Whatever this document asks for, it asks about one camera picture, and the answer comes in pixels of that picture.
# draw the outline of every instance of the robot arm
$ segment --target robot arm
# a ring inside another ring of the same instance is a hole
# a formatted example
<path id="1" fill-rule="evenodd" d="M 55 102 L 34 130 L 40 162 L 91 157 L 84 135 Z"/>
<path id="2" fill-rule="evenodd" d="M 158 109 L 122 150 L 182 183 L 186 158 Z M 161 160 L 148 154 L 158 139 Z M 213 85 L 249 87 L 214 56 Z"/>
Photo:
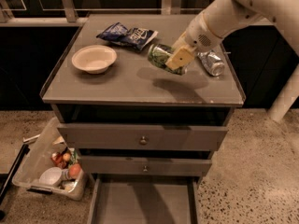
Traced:
<path id="1" fill-rule="evenodd" d="M 198 52 L 210 51 L 235 30 L 266 17 L 299 54 L 299 0 L 215 0 L 198 14 L 173 44 L 175 52 L 166 65 L 177 69 Z"/>

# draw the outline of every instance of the floor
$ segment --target floor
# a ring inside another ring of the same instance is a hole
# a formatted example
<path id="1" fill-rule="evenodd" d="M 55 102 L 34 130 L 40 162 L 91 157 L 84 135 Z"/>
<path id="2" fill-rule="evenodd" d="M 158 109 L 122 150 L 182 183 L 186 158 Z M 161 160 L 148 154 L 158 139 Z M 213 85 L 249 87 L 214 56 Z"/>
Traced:
<path id="1" fill-rule="evenodd" d="M 49 111 L 0 112 L 0 174 L 7 173 L 23 137 L 39 134 Z M 213 165 L 199 186 L 200 223 L 299 223 L 299 110 L 277 123 L 264 109 L 237 109 Z M 11 185 L 0 223 L 86 223 L 93 185 L 80 202 Z"/>

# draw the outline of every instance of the drawer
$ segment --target drawer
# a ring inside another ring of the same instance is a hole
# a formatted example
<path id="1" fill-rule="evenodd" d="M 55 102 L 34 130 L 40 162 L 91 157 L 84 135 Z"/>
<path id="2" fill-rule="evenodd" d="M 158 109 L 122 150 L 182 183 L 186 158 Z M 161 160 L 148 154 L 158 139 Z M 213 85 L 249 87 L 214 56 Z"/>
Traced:
<path id="1" fill-rule="evenodd" d="M 211 160 L 90 156 L 81 156 L 81 163 L 87 173 L 168 176 L 204 176 L 212 165 Z"/>
<path id="2" fill-rule="evenodd" d="M 198 224 L 196 180 L 98 176 L 88 224 Z"/>
<path id="3" fill-rule="evenodd" d="M 60 124 L 70 147 L 142 150 L 218 150 L 226 127 L 134 124 Z"/>

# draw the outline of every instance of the gray tabletop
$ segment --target gray tabletop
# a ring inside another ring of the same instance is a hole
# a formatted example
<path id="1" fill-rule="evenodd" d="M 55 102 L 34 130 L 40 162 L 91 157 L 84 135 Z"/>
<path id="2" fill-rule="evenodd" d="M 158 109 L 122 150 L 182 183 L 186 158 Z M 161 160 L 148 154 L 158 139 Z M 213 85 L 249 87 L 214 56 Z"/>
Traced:
<path id="1" fill-rule="evenodd" d="M 148 61 L 150 44 L 172 45 L 193 17 L 92 14 L 46 89 L 43 101 L 51 104 L 242 106 L 244 96 L 221 47 L 215 50 L 226 67 L 219 77 L 209 76 L 198 59 L 188 66 L 188 72 L 183 76 L 165 72 Z M 141 52 L 96 38 L 117 21 L 127 28 L 147 28 L 159 34 Z M 104 74 L 90 75 L 72 65 L 74 53 L 90 45 L 108 45 L 117 52 L 116 62 Z"/>

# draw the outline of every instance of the beige tube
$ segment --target beige tube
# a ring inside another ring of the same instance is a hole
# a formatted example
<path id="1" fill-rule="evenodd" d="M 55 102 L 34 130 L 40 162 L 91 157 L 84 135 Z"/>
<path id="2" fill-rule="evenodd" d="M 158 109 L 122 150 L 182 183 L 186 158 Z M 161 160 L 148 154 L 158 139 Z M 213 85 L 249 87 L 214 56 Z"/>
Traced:
<path id="1" fill-rule="evenodd" d="M 291 108 L 299 96 L 299 64 L 293 71 L 291 77 L 281 90 L 275 102 L 268 110 L 268 115 L 273 121 L 279 122 Z"/>

